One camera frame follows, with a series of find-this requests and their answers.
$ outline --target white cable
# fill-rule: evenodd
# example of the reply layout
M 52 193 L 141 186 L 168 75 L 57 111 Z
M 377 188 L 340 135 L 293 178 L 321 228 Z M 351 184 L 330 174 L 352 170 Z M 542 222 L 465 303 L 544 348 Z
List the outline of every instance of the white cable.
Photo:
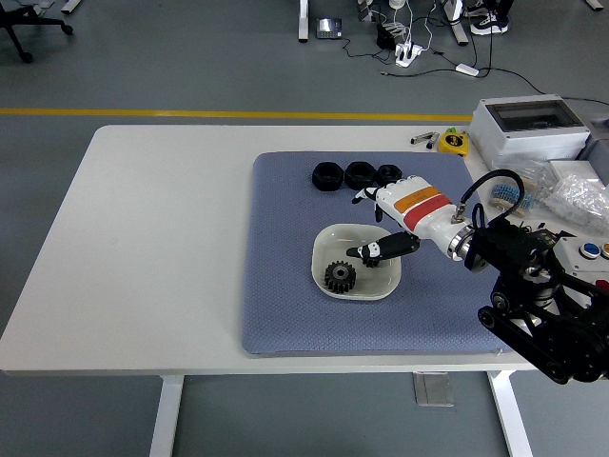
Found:
M 412 16 L 414 15 L 412 12 L 412 8 L 410 8 L 410 0 L 406 0 L 406 5 L 408 6 L 408 10 L 410 11 L 410 25 L 408 26 L 408 39 L 407 43 L 412 42 Z
M 427 19 L 429 19 L 429 16 L 431 16 L 431 13 L 434 12 L 435 10 L 436 10 L 436 0 L 434 0 L 434 6 L 432 7 L 432 9 L 429 11 L 429 13 L 427 13 L 427 17 L 425 17 L 425 28 L 429 32 L 429 42 L 427 43 L 427 48 L 425 48 L 424 50 L 429 50 L 429 48 L 431 48 L 431 40 L 434 37 L 434 34 L 431 32 L 431 30 L 427 26 Z

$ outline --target white plastic box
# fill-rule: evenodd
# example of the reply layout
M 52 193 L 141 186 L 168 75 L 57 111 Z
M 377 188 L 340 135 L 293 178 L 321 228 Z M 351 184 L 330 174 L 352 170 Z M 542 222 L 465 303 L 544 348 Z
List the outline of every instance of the white plastic box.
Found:
M 490 168 L 514 158 L 575 159 L 590 130 L 557 95 L 480 100 L 468 130 Z

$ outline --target blue mat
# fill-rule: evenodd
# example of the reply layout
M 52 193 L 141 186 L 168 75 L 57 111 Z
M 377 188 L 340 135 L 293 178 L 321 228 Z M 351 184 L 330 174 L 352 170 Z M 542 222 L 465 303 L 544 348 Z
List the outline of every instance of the blue mat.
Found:
M 453 202 L 472 180 L 461 157 L 415 152 L 271 152 L 253 170 L 246 252 L 242 338 L 251 354 L 291 351 L 459 351 L 507 346 L 478 321 L 498 273 L 472 273 L 431 241 L 402 259 L 402 280 L 379 301 L 338 300 L 311 276 L 313 243 L 333 224 L 374 225 L 370 201 L 352 205 L 345 184 L 321 192 L 311 172 L 324 161 L 343 169 L 356 160 L 394 164 L 403 176 L 420 175 Z M 388 217 L 380 226 L 400 228 Z M 361 262 L 354 259 L 354 266 Z

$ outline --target black gear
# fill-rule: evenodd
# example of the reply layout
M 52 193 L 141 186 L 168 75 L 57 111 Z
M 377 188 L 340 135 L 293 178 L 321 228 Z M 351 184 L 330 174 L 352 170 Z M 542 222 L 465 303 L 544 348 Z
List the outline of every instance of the black gear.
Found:
M 355 286 L 355 269 L 347 262 L 332 262 L 325 269 L 324 282 L 334 293 L 349 292 Z

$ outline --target red button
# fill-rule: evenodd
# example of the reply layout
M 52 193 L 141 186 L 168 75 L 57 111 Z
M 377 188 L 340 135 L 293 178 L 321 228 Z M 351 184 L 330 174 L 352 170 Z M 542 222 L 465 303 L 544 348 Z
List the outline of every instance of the red button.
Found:
M 609 282 L 604 279 L 597 279 L 597 282 L 594 283 L 598 288 L 602 288 L 604 290 L 609 291 Z

